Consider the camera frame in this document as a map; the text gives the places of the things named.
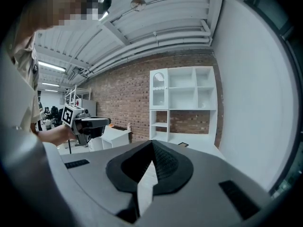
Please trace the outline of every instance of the beige shirt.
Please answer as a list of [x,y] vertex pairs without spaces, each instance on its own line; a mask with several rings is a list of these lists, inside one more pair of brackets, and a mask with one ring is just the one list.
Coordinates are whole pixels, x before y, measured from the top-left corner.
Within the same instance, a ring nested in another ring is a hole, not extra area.
[[17,70],[23,79],[35,91],[32,109],[27,110],[21,123],[23,130],[30,131],[30,124],[36,123],[41,119],[37,95],[39,64],[36,50],[34,49],[35,35],[29,39],[25,48],[16,51],[15,41],[18,32],[19,20],[20,19],[18,19],[9,30],[5,39],[5,47],[9,57],[12,59],[13,64],[17,67]]

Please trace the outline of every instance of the black slot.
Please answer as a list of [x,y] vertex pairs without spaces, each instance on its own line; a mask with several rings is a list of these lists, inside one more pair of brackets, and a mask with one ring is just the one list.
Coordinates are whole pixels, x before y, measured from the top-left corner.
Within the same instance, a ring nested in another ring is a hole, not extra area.
[[74,167],[77,167],[77,166],[86,165],[88,163],[89,163],[89,161],[84,159],[84,160],[72,161],[72,162],[68,162],[68,163],[64,163],[64,164],[65,164],[67,169],[70,169],[70,168],[74,168]]
[[226,181],[219,185],[243,220],[250,218],[260,210],[233,181]]

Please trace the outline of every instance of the brick wall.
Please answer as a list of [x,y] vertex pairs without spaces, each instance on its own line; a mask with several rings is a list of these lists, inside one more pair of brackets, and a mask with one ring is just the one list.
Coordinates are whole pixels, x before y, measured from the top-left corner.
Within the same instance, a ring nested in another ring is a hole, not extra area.
[[[219,147],[223,126],[223,96],[218,65],[212,50],[186,50],[152,55],[122,64],[89,79],[81,88],[92,89],[97,115],[111,118],[114,125],[130,123],[133,141],[149,139],[150,71],[184,66],[213,66],[218,93],[218,127],[215,145]],[[157,115],[159,122],[166,115]],[[171,111],[171,132],[208,133],[209,111]]]

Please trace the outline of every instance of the white wall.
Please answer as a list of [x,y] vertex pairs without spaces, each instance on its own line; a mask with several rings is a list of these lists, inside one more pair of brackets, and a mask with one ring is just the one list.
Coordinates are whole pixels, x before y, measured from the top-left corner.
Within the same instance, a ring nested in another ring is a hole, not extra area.
[[64,97],[64,94],[57,93],[57,92],[47,92],[47,91],[41,91],[41,103],[43,106],[43,109],[45,107],[49,107],[49,110],[51,110],[52,106],[56,106],[59,109],[63,108],[64,105],[60,104],[60,98]]
[[224,0],[212,44],[223,84],[219,150],[270,190],[293,146],[298,98],[282,45],[243,2]]

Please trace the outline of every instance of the ceiling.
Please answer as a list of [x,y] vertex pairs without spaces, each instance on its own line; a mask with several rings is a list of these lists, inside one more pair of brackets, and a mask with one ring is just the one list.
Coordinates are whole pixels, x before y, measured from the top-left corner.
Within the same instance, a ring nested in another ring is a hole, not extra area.
[[[81,29],[62,26],[38,31],[35,38],[38,59],[66,68],[62,73],[41,66],[38,89],[54,88],[42,85],[46,82],[59,84],[58,91],[65,92],[87,77],[126,61],[152,53],[210,46],[222,3],[222,0],[145,0],[146,8],[136,12],[131,10],[131,1],[113,0],[105,19],[87,23]],[[72,71],[75,76],[68,80]]]

